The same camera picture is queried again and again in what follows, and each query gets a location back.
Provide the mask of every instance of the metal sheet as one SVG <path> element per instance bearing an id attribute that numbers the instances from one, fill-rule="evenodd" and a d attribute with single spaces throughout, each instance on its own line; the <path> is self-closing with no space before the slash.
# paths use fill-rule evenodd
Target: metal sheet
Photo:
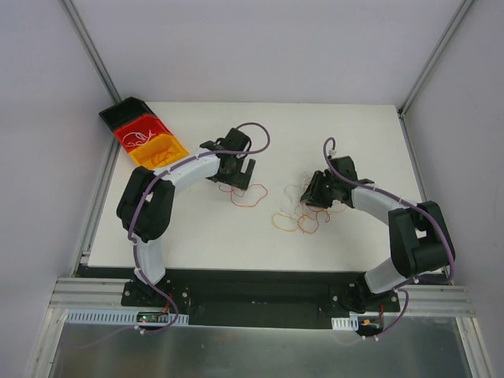
<path id="1" fill-rule="evenodd" d="M 92 348 L 69 347 L 115 329 L 67 324 L 50 376 L 471 376 L 455 319 L 405 318 L 378 342 L 355 343 L 353 332 L 186 327 L 156 336 L 127 330 Z"/>

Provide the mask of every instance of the white wall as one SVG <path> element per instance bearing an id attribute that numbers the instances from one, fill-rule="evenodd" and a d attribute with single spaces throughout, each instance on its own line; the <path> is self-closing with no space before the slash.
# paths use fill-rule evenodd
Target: white wall
<path id="1" fill-rule="evenodd" d="M 148 101 L 396 104 L 461 0 L 75 0 Z"/>
<path id="2" fill-rule="evenodd" d="M 23 376 L 76 256 L 111 105 L 56 0 L 0 4 L 0 376 Z"/>
<path id="3" fill-rule="evenodd" d="M 504 2 L 480 0 L 407 114 L 496 376 L 504 376 Z"/>

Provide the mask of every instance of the robotic arm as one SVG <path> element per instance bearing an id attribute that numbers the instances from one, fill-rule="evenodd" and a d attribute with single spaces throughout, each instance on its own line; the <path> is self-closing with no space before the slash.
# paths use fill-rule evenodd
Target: robotic arm
<path id="1" fill-rule="evenodd" d="M 348 180 L 374 184 L 371 180 L 358 180 L 351 157 L 329 159 L 332 167 Z M 348 310 L 363 313 L 369 300 L 388 295 L 404 281 L 422 273 L 448 265 L 447 252 L 433 225 L 411 208 L 396 202 L 377 191 L 356 187 L 329 169 L 316 171 L 301 197 L 308 206 L 327 209 L 333 201 L 344 203 L 373 215 L 389 227 L 391 256 L 380 265 L 358 277 L 353 288 L 339 303 Z M 453 244 L 439 206 L 432 201 L 418 203 L 417 207 L 431 215 L 447 238 L 450 252 L 455 258 Z M 417 230 L 425 236 L 417 236 Z"/>
<path id="2" fill-rule="evenodd" d="M 194 155 L 181 162 L 154 171 L 141 166 L 133 171 L 117 207 L 117 216 L 126 230 L 130 230 L 134 224 L 133 239 L 138 241 L 135 275 L 139 280 L 148 284 L 144 275 L 155 285 L 165 275 L 160 237 L 169 226 L 174 197 L 205 178 L 246 190 L 255 166 L 255 160 L 250 159 L 246 171 L 242 172 L 250 146 L 250 138 L 238 128 L 232 128 L 225 138 L 203 143 Z M 230 151 L 244 151 L 245 154 L 239 156 L 230 154 Z M 161 178 L 153 186 L 150 199 L 147 197 L 134 219 L 144 192 L 159 176 Z"/>

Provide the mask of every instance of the white table surface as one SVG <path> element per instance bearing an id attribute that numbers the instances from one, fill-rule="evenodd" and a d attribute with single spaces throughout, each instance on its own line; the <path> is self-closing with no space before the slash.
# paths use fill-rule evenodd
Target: white table surface
<path id="1" fill-rule="evenodd" d="M 412 200 L 420 200 L 410 156 L 394 106 L 150 102 L 181 143 L 194 151 L 200 143 L 224 137 L 229 128 L 257 121 L 268 128 L 271 146 L 255 155 L 250 183 L 269 195 L 251 209 L 232 205 L 218 185 L 201 180 L 175 198 L 171 224 L 162 236 L 165 265 L 188 269 L 271 269 L 364 271 L 390 256 L 388 229 L 355 209 L 332 215 L 313 235 L 282 232 L 272 214 L 293 208 L 306 174 L 326 168 L 322 144 L 338 141 L 338 155 L 350 155 L 359 178 Z M 253 149 L 262 131 L 244 128 Z M 89 266 L 133 267 L 132 246 L 115 212 L 135 164 L 121 151 L 91 249 Z M 250 192 L 250 200 L 257 192 Z"/>

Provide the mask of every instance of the white string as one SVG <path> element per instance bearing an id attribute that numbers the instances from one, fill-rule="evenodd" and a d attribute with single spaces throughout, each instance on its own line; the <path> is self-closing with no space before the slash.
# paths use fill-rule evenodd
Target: white string
<path id="1" fill-rule="evenodd" d="M 156 136 L 156 134 L 153 134 L 151 130 L 149 130 L 149 135 L 147 135 L 147 136 L 145 136 L 141 132 L 129 132 L 128 134 L 123 136 L 123 142 L 130 135 L 134 135 L 137 139 L 139 139 L 139 141 L 138 142 L 128 142 L 125 144 L 125 146 L 127 146 L 127 147 L 143 146 L 143 145 L 147 144 L 153 137 Z"/>

